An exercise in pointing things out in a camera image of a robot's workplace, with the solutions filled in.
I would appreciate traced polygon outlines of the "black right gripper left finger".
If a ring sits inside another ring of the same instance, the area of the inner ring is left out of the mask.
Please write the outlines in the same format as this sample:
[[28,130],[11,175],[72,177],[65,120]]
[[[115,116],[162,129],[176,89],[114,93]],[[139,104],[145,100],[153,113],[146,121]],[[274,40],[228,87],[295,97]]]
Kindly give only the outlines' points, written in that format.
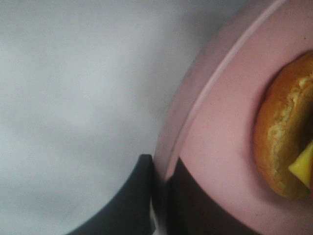
[[152,235],[153,158],[142,154],[125,184],[98,213],[70,235]]

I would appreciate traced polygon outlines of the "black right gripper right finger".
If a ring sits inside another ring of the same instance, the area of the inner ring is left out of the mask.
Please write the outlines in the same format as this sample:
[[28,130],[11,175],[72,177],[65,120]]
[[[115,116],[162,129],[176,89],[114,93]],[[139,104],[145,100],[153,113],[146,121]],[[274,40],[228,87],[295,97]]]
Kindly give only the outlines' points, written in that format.
[[169,235],[257,234],[212,200],[181,159],[169,181],[166,232]]

